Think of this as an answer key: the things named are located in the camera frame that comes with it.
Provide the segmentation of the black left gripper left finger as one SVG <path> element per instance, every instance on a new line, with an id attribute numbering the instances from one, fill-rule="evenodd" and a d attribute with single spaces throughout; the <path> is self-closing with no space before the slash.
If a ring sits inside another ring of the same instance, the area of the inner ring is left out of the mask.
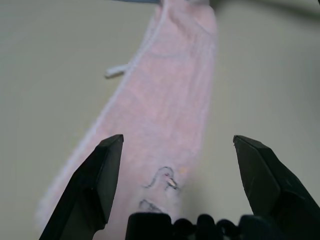
<path id="1" fill-rule="evenodd" d="M 102 140 L 71 176 L 40 236 L 92 240 L 109 221 L 118 184 L 124 136 Z"/>

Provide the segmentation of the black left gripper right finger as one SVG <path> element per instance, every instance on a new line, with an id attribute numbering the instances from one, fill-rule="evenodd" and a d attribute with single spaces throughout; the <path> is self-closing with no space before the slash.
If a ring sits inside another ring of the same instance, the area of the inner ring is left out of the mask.
<path id="1" fill-rule="evenodd" d="M 318 240 L 320 207 L 298 177 L 260 141 L 236 135 L 233 143 L 252 212 L 273 221 L 287 240 Z"/>

